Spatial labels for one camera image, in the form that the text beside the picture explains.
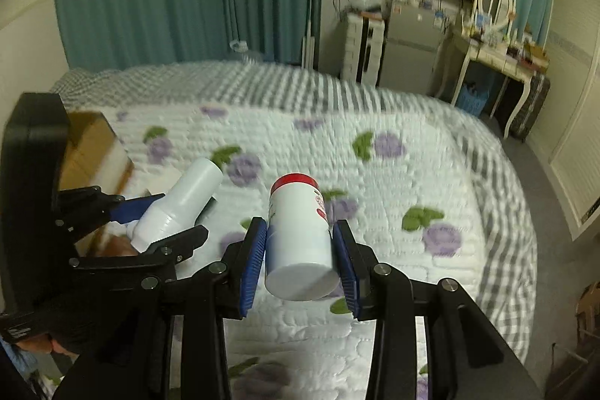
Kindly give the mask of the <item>person's left hand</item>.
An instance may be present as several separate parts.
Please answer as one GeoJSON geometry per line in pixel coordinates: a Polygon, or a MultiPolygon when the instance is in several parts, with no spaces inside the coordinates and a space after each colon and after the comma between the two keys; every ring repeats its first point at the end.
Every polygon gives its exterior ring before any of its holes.
{"type": "Polygon", "coordinates": [[[18,341],[16,345],[24,351],[50,354],[56,352],[67,355],[68,357],[77,357],[77,353],[63,347],[56,339],[48,334],[42,334],[18,341]]]}

